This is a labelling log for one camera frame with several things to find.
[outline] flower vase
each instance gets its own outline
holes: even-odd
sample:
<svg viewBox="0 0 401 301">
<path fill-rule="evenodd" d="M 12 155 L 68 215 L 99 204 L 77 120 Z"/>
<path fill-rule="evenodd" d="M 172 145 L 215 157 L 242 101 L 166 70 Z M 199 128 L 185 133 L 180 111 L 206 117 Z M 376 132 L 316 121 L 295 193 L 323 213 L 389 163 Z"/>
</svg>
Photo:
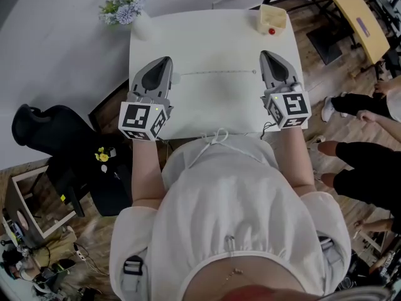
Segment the flower vase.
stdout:
<svg viewBox="0 0 401 301">
<path fill-rule="evenodd" d="M 142 11 L 132 21 L 131 34 L 143 41 L 151 40 L 154 37 L 152 19 L 145 11 Z"/>
</svg>

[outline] black office chair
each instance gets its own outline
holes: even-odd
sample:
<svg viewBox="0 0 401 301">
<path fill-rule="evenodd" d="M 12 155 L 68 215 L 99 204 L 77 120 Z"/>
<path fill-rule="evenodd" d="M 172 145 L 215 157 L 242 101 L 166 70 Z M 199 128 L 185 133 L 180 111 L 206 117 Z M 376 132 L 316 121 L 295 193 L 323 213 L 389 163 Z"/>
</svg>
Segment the black office chair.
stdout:
<svg viewBox="0 0 401 301">
<path fill-rule="evenodd" d="M 80 199 L 91 192 L 93 202 L 103 216 L 117 215 L 131 206 L 130 170 L 132 152 L 122 143 L 121 135 L 100 135 L 72 109 L 57 105 L 40 111 L 22 105 L 11 126 L 21 146 L 53 156 L 46 171 L 65 204 L 72 203 L 78 216 L 85 214 Z M 101 146 L 114 147 L 118 155 L 108 162 L 107 173 L 100 169 L 95 152 Z"/>
<path fill-rule="evenodd" d="M 51 156 L 67 150 L 71 155 L 97 138 L 96 132 L 77 113 L 61 105 L 41 112 L 24 104 L 17 110 L 11 130 L 19 145 Z"/>
</svg>

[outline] purple label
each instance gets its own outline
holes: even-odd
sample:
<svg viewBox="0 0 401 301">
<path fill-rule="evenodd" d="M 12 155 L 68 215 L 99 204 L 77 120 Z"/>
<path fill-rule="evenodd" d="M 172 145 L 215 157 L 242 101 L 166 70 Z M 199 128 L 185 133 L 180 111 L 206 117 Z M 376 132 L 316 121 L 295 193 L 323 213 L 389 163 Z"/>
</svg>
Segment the purple label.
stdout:
<svg viewBox="0 0 401 301">
<path fill-rule="evenodd" d="M 359 25 L 361 26 L 363 32 L 365 33 L 365 36 L 369 37 L 370 36 L 369 30 L 368 30 L 368 28 L 366 28 L 366 26 L 363 23 L 362 19 L 361 18 L 357 18 L 357 21 L 358 21 Z"/>
</svg>

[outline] white table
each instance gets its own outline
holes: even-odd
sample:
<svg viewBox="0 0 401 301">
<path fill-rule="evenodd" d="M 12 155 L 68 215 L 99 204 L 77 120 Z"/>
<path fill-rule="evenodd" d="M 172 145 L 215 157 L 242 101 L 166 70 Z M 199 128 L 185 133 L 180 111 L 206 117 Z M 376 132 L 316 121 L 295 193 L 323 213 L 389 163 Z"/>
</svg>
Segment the white table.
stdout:
<svg viewBox="0 0 401 301">
<path fill-rule="evenodd" d="M 294 66 L 303 83 L 301 62 L 291 22 L 279 36 L 256 31 L 258 11 L 205 10 L 152 18 L 154 37 L 139 40 L 131 34 L 130 85 L 135 74 L 152 60 L 171 57 L 181 74 L 172 85 L 169 100 L 174 109 L 161 130 L 163 139 L 212 135 L 219 127 L 230 134 L 261 132 L 273 118 L 263 107 L 266 89 L 261 78 L 259 55 L 268 50 Z M 199 71 L 247 71 L 203 73 Z"/>
</svg>

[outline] fiducial marker cube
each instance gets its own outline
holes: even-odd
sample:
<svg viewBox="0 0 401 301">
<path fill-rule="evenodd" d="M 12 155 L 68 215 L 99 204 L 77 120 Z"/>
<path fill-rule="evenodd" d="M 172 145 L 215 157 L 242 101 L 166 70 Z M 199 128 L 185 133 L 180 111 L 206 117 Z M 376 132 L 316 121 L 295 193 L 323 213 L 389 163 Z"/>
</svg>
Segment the fiducial marker cube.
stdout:
<svg viewBox="0 0 401 301">
<path fill-rule="evenodd" d="M 122 102 L 118 129 L 131 139 L 155 141 L 166 121 L 161 104 Z"/>
<path fill-rule="evenodd" d="M 307 92 L 272 93 L 267 110 L 280 129 L 301 126 L 312 116 Z"/>
</svg>

